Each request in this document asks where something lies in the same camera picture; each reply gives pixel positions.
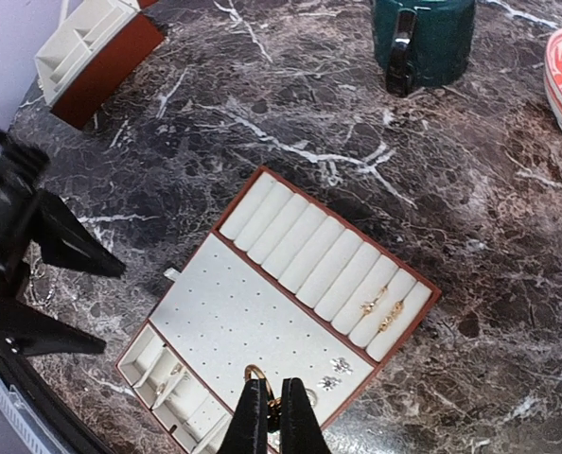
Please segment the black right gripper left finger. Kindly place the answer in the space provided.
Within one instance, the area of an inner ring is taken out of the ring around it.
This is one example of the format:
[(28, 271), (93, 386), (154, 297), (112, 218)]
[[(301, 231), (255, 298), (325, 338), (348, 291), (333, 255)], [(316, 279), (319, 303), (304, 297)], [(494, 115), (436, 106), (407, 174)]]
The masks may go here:
[(218, 454), (268, 452), (268, 392), (263, 378), (244, 384)]

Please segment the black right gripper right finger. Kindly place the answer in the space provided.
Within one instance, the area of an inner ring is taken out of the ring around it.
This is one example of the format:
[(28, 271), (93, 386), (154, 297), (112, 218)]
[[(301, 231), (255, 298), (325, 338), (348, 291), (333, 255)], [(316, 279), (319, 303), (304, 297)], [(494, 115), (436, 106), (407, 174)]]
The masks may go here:
[(300, 378), (283, 381), (280, 415), (283, 454), (330, 454)]

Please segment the red jewelry tray insert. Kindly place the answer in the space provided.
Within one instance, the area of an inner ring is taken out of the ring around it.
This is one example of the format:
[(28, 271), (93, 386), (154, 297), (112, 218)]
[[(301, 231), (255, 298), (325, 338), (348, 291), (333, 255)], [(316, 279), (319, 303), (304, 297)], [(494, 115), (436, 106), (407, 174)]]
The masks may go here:
[[(304, 382), (329, 426), (438, 301), (440, 289), (266, 167), (180, 269), (116, 367), (183, 453), (222, 442), (255, 364)], [(345, 358), (352, 375), (330, 360)], [(325, 375), (342, 384), (326, 392)]]

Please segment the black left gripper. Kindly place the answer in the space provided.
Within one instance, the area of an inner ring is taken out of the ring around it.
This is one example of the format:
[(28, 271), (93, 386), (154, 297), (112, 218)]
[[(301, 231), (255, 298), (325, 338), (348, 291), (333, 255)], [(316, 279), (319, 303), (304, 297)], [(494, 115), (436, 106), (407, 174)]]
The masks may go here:
[(30, 238), (45, 264), (120, 278), (126, 265), (79, 222), (62, 199), (36, 184), (47, 154), (0, 131), (0, 338), (26, 357), (58, 353), (102, 354), (106, 342), (19, 301), (27, 280), (23, 263)]

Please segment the gold hoop earring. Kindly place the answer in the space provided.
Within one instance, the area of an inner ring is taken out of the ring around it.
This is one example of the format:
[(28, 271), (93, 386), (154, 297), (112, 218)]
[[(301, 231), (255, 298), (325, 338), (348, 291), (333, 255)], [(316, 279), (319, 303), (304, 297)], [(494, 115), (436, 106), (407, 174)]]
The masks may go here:
[(248, 381), (254, 377), (259, 380), (263, 380), (265, 383), (266, 393), (267, 393), (268, 416), (270, 418), (278, 417), (281, 412), (281, 405), (282, 405), (281, 398), (276, 397), (274, 395), (272, 386), (268, 378), (264, 374), (264, 372), (255, 364), (249, 364), (245, 367), (244, 370), (244, 380)]

